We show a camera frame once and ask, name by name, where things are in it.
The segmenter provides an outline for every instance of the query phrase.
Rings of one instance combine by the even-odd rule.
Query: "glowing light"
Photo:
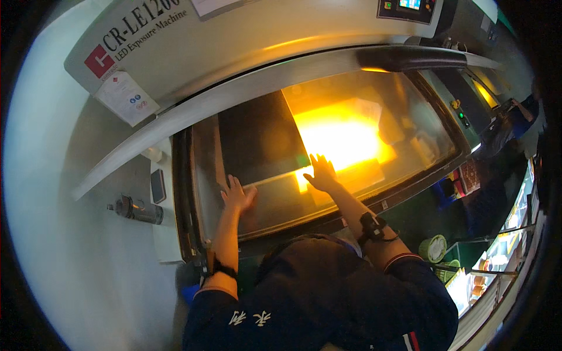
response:
[[[289,40],[288,42],[268,46],[268,47],[264,48],[263,50],[277,49],[277,48],[288,46],[288,45],[293,45],[293,44],[302,43],[302,42],[308,42],[310,40],[315,40],[315,39],[318,39],[318,38],[320,38],[319,35],[314,35],[313,37],[306,37],[306,38],[299,38],[299,39],[295,39],[295,40]]]
[[[334,165],[336,173],[368,160],[385,163],[396,158],[394,149],[378,136],[382,108],[379,104],[360,99],[317,108],[298,115],[294,121],[301,134],[306,151],[313,155],[323,154]],[[312,167],[294,172],[300,192],[307,190],[304,173],[314,174]],[[380,180],[382,175],[357,170],[354,178],[365,177]]]
[[[476,145],[475,147],[472,148],[472,150],[470,151],[470,153],[475,152],[476,150],[478,150],[480,148],[480,146],[482,146],[482,143]]]
[[[488,103],[488,105],[490,106],[490,108],[494,108],[497,106],[496,101],[492,98],[492,96],[489,94],[489,92],[477,81],[473,80],[472,82],[474,82],[474,86],[476,86],[476,89],[478,90],[478,92],[480,93],[480,95],[482,95],[482,97],[484,98],[484,100],[486,100],[486,102]]]
[[[390,72],[387,71],[387,70],[379,69],[379,68],[376,68],[376,67],[373,67],[373,68],[364,67],[364,68],[361,68],[361,71],[390,73]]]

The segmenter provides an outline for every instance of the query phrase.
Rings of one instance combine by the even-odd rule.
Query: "metal frame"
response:
[[[497,62],[456,50],[415,47],[430,60],[431,68],[451,67],[443,58],[464,57],[458,60],[459,68],[467,64],[494,68]],[[326,76],[361,69],[358,56],[368,51],[370,55],[381,52],[411,51],[411,45],[364,45],[352,48],[333,49],[319,53],[305,54],[282,62],[274,62],[245,74],[226,79],[167,111],[150,122],[104,157],[72,191],[75,200],[102,181],[109,174],[133,159],[145,149],[175,133],[220,111],[242,102],[285,88],[286,86]]]

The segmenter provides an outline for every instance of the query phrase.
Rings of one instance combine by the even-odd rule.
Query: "white paper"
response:
[[[133,78],[123,71],[113,73],[94,96],[131,127],[160,109]]]
[[[191,0],[199,17],[240,0]]]
[[[486,33],[490,29],[490,18],[486,15],[482,18],[482,23],[480,23],[480,28],[482,28]]]

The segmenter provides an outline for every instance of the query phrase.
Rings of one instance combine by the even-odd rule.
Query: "white sticker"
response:
[[[133,78],[123,71],[113,73],[94,96],[131,127],[160,109]]]

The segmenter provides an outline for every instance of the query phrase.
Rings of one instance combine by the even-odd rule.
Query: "person's left hand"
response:
[[[230,186],[227,186],[224,191],[221,190],[220,192],[226,208],[230,207],[242,212],[250,207],[257,194],[256,187],[253,186],[244,193],[244,189],[242,189],[238,178],[230,174],[228,175],[228,182]]]

